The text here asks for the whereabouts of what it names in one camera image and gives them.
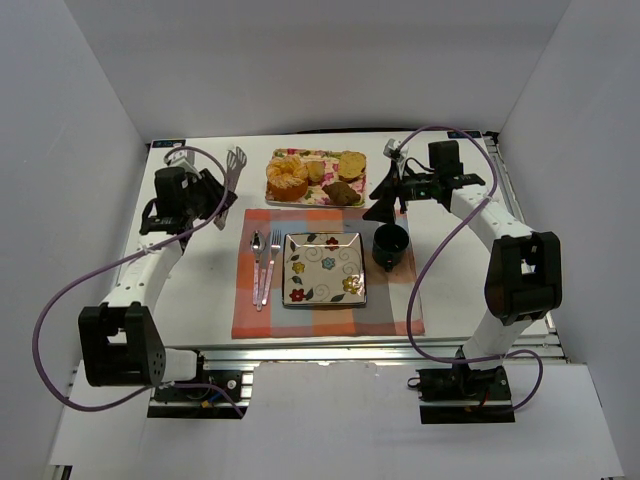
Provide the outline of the white plastic tongs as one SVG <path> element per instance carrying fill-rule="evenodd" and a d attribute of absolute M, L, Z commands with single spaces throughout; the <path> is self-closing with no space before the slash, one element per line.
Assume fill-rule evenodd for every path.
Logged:
<path fill-rule="evenodd" d="M 231 192 L 235 192 L 242 170 L 247 165 L 246 153 L 240 146 L 234 146 L 227 152 L 227 177 L 228 186 Z M 227 216 L 230 209 L 225 210 L 214 220 L 216 227 L 222 231 L 226 226 Z"/>

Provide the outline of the orange bundt cake bread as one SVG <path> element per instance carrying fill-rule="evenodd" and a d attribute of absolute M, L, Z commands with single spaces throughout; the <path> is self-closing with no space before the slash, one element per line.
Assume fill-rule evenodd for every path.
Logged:
<path fill-rule="evenodd" d="M 267 193 L 278 202 L 297 201 L 309 186 L 308 169 L 298 155 L 274 156 L 266 168 L 266 178 Z"/>

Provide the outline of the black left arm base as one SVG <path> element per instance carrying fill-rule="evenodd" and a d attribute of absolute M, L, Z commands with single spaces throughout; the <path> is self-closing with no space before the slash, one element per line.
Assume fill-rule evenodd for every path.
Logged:
<path fill-rule="evenodd" d="M 198 353 L 196 376 L 183 380 L 188 388 L 156 389 L 150 398 L 150 419 L 241 420 L 251 396 L 253 373 Z"/>

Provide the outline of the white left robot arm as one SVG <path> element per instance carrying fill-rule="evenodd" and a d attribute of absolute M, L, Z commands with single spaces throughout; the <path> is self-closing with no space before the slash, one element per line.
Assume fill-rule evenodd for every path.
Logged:
<path fill-rule="evenodd" d="M 198 376 L 198 353 L 164 346 L 153 312 L 169 273 L 181 259 L 196 220 L 207 220 L 235 201 L 212 174 L 185 167 L 155 173 L 155 197 L 142 213 L 139 258 L 131 260 L 100 305 L 78 319 L 90 385 L 151 386 Z"/>

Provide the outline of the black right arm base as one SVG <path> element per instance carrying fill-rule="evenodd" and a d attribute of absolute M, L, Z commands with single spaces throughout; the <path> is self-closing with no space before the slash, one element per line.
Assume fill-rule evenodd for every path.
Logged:
<path fill-rule="evenodd" d="M 423 425 L 515 422 L 505 369 L 471 370 L 466 365 L 418 370 L 407 380 L 418 394 Z"/>

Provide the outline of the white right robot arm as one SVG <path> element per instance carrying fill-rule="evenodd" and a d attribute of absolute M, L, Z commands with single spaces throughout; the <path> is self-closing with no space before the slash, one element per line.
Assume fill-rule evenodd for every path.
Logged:
<path fill-rule="evenodd" d="M 455 140 L 428 146 L 429 166 L 416 173 L 405 148 L 390 140 L 383 154 L 390 168 L 371 193 L 373 205 L 364 219 L 392 225 L 410 202 L 433 200 L 469 228 L 490 253 L 484 284 L 487 311 L 474 334 L 454 358 L 438 363 L 464 366 L 471 372 L 493 371 L 519 336 L 562 301 L 561 246 L 552 232 L 536 232 L 517 220 L 493 195 L 495 188 L 467 173 Z"/>

